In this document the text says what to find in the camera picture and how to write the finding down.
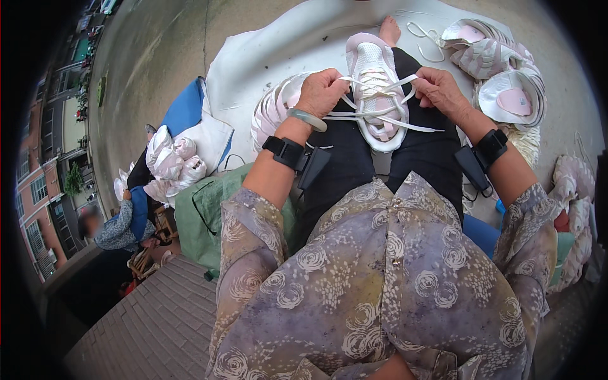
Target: hand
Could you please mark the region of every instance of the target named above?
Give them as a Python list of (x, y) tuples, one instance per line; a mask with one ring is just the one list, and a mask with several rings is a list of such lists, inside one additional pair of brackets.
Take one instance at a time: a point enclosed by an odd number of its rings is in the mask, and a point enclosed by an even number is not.
[(350, 82), (337, 80), (342, 74), (336, 69), (325, 69), (309, 75), (302, 83), (300, 100), (295, 108), (323, 118), (331, 112), (340, 97), (350, 92)]
[(442, 114), (459, 125), (473, 110), (469, 100), (462, 94), (454, 77), (448, 71), (421, 67), (412, 80), (420, 107), (437, 107)]

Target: black wrist strap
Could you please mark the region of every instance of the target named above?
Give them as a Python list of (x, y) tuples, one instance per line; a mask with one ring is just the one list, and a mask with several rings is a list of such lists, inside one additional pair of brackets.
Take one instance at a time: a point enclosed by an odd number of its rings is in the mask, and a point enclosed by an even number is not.
[(507, 141), (506, 135), (501, 130), (491, 130), (473, 148), (475, 158), (484, 173), (487, 173), (494, 161), (506, 152)]
[(304, 153), (304, 147), (289, 140), (287, 138), (279, 139), (278, 137), (269, 136), (262, 149), (267, 149), (274, 153), (274, 160), (283, 165), (287, 165), (295, 171), (302, 170), (299, 168), (301, 157)]

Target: white shoelace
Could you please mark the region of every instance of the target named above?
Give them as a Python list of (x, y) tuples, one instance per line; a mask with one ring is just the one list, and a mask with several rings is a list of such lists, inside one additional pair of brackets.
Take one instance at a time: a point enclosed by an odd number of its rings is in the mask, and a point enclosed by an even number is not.
[[(418, 29), (420, 29), (420, 31), (423, 34), (416, 34), (416, 33), (414, 33), (414, 31), (412, 29), (410, 29), (410, 25), (416, 26)], [(435, 43), (435, 45), (437, 45), (437, 49), (439, 49), (439, 53), (441, 54), (441, 59), (440, 60), (431, 60), (431, 59), (425, 57), (424, 53), (422, 53), (422, 48), (420, 47), (420, 45), (418, 43), (416, 43), (416, 46), (418, 46), (418, 51), (420, 52), (420, 54), (422, 55), (422, 57), (425, 60), (427, 60), (429, 62), (443, 62), (446, 59), (446, 56), (443, 53), (443, 49), (447, 49), (447, 47), (443, 46), (443, 43), (441, 42), (441, 36), (440, 36), (440, 34), (435, 29), (424, 30), (417, 23), (415, 23), (413, 21), (410, 21), (410, 22), (407, 23), (407, 30), (409, 30), (410, 33), (413, 34), (413, 35), (415, 35), (416, 37), (421, 37), (421, 38), (428, 37), (428, 38), (431, 39), (431, 41), (433, 41)]]
[[(428, 128), (425, 126), (418, 126), (409, 123), (404, 123), (400, 120), (391, 119), (389, 117), (384, 116), (388, 112), (394, 111), (397, 109), (402, 119), (406, 118), (405, 110), (401, 106), (405, 102), (407, 102), (410, 98), (412, 98), (416, 94), (416, 89), (412, 86), (412, 90), (406, 97), (403, 98), (401, 103), (397, 100), (395, 88), (398, 88), (401, 85), (406, 83), (410, 83), (412, 80), (418, 78), (416, 74), (412, 74), (402, 80), (399, 80), (392, 85), (389, 84), (388, 75), (382, 69), (368, 69), (363, 70), (361, 72), (361, 81), (355, 80), (351, 77), (341, 77), (338, 80), (348, 80), (351, 83), (357, 83), (364, 87), (363, 89), (363, 97), (359, 102), (359, 106), (351, 102), (351, 100), (343, 95), (342, 99), (355, 109), (355, 112), (330, 112), (323, 119), (325, 120), (361, 120), (366, 116), (377, 117), (378, 119), (401, 126), (403, 128), (408, 128), (411, 130), (419, 131), (419, 132), (443, 132), (444, 130), (435, 130), (433, 128)], [(363, 111), (363, 102), (364, 100), (370, 100), (371, 98), (377, 97), (379, 95), (390, 96), (395, 100), (395, 106), (389, 107), (387, 109), (381, 109), (379, 111)]]

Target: leg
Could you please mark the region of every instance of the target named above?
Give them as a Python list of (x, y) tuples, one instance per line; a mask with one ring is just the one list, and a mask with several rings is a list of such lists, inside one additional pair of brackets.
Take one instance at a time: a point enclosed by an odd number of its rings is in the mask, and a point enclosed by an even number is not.
[[(129, 189), (132, 189), (137, 186), (144, 186), (150, 183), (154, 177), (150, 173), (150, 169), (148, 169), (148, 165), (146, 164), (146, 152), (148, 151), (148, 147), (143, 150), (141, 156), (135, 163), (133, 170), (131, 170), (131, 174), (129, 174), (129, 178), (126, 179), (126, 185)], [(148, 200), (148, 220), (152, 223), (155, 223), (154, 217), (154, 200), (146, 195)]]
[[(352, 91), (347, 95), (351, 100)], [(348, 112), (350, 108), (340, 99), (333, 109)], [(308, 143), (314, 147), (327, 147), (330, 161), (319, 176), (304, 192), (302, 238), (312, 232), (321, 215), (338, 202), (350, 190), (371, 182), (376, 171), (371, 161), (370, 147), (354, 121), (327, 120), (327, 131), (313, 132)]]
[(133, 170), (131, 170), (131, 174), (129, 174), (129, 178), (126, 180), (126, 185), (129, 189), (134, 188), (136, 186), (144, 186), (150, 183), (152, 179), (152, 174), (150, 173), (150, 169), (148, 169), (148, 165), (146, 165), (146, 152), (148, 151), (148, 147), (143, 150), (142, 155), (139, 156)]
[[(395, 68), (399, 79), (415, 74), (421, 65), (398, 47), (393, 48)], [(411, 84), (403, 85), (408, 94)], [(408, 130), (401, 147), (393, 152), (387, 186), (396, 192), (410, 171), (422, 176), (439, 194), (454, 205), (463, 221), (462, 169), (454, 159), (460, 149), (456, 126), (436, 108), (420, 108), (420, 101), (407, 101), (410, 124), (428, 126), (445, 132), (425, 133)]]

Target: floral blouse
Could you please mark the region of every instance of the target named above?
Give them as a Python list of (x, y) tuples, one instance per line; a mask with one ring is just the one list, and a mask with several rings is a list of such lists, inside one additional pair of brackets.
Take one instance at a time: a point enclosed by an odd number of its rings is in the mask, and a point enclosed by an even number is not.
[(210, 379), (359, 379), (399, 353), (418, 379), (527, 378), (556, 264), (540, 184), (510, 205), (492, 262), (416, 173), (327, 211), (285, 260), (282, 217), (241, 188), (222, 204)]

